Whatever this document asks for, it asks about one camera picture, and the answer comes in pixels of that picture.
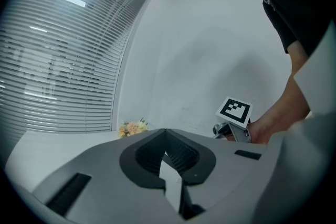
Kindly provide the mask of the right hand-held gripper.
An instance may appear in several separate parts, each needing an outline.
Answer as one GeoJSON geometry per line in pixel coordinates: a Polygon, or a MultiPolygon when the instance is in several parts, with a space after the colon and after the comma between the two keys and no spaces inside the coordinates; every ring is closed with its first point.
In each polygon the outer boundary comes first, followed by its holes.
{"type": "Polygon", "coordinates": [[[250,143],[247,125],[253,110],[251,103],[227,97],[215,113],[218,123],[213,126],[214,138],[250,143]]]}

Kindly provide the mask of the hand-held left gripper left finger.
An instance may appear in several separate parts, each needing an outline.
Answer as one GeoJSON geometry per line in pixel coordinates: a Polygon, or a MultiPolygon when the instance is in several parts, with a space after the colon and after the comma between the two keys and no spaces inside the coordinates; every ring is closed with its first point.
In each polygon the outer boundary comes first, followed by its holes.
{"type": "Polygon", "coordinates": [[[142,134],[93,146],[46,176],[33,195],[48,205],[76,174],[88,176],[77,199],[64,215],[77,224],[179,224],[180,214],[162,189],[139,187],[120,167],[120,155],[134,143],[155,134],[142,134]]]}

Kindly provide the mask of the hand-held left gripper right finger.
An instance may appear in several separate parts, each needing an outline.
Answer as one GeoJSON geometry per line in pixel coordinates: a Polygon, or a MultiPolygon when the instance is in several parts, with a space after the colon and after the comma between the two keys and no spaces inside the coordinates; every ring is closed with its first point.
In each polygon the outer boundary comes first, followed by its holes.
{"type": "Polygon", "coordinates": [[[166,220],[260,218],[260,199],[275,169],[274,141],[238,143],[171,129],[164,135],[182,173],[181,210],[166,206],[166,220]]]}

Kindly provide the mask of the person's right forearm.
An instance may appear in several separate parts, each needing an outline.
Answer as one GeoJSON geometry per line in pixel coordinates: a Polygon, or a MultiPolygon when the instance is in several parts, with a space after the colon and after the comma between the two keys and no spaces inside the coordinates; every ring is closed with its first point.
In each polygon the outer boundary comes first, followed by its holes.
{"type": "Polygon", "coordinates": [[[308,103],[291,73],[279,100],[257,121],[248,124],[251,142],[267,144],[273,134],[288,130],[309,112],[308,103]]]}

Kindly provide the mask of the yellow flower bouquet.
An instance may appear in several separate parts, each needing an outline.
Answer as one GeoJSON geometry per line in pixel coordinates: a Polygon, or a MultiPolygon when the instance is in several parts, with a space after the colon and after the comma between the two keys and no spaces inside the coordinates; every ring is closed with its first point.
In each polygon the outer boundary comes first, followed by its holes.
{"type": "Polygon", "coordinates": [[[142,118],[135,122],[123,122],[118,130],[118,137],[125,138],[148,131],[148,124],[142,118]]]}

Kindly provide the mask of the white window blinds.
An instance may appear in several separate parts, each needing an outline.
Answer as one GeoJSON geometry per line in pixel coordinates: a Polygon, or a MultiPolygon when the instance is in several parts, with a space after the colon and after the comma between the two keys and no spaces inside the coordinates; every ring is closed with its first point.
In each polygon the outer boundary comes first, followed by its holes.
{"type": "Polygon", "coordinates": [[[146,0],[10,0],[0,16],[0,134],[107,131],[146,0]]]}

